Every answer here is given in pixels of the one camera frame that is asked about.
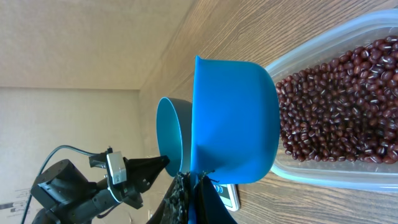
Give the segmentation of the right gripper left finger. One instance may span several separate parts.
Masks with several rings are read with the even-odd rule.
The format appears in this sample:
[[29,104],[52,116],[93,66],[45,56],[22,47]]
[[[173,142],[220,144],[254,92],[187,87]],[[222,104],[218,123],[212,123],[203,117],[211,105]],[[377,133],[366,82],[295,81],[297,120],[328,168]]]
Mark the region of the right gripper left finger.
[[150,224],[187,224],[190,173],[179,172],[173,179]]

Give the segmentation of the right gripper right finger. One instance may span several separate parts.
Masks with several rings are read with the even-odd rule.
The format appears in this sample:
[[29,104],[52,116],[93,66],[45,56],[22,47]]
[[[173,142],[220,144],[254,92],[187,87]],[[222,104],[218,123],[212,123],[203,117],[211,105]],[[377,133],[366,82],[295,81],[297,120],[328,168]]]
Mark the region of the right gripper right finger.
[[195,187],[195,215],[198,224],[237,224],[206,175]]

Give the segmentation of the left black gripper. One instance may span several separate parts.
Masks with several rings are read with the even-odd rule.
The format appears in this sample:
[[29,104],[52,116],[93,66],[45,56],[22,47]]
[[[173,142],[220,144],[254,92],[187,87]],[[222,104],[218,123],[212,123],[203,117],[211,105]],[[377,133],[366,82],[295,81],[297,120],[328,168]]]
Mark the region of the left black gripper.
[[141,194],[148,191],[161,171],[167,167],[170,159],[167,156],[159,156],[144,159],[123,158],[126,165],[127,180],[123,183],[127,205],[140,209],[143,207]]

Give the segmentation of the blue plastic measuring scoop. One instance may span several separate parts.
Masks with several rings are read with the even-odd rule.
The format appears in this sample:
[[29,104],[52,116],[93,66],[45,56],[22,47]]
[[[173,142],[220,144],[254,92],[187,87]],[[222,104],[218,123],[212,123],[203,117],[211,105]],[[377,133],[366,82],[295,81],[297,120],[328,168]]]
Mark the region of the blue plastic measuring scoop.
[[213,185],[261,180],[274,163],[279,134],[278,97],[264,67],[196,57],[189,223],[196,223],[195,187],[202,177]]

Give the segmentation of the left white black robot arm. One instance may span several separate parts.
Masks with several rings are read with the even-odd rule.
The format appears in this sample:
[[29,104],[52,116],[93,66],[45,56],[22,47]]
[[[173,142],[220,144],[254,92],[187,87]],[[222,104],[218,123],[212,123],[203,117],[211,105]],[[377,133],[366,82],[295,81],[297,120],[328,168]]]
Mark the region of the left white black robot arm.
[[152,187],[169,164],[167,156],[126,159],[101,153],[89,158],[90,166],[104,168],[107,176],[90,182],[68,159],[61,160],[40,174],[30,190],[43,206],[34,223],[91,223],[108,209],[125,203],[139,209],[141,195]]

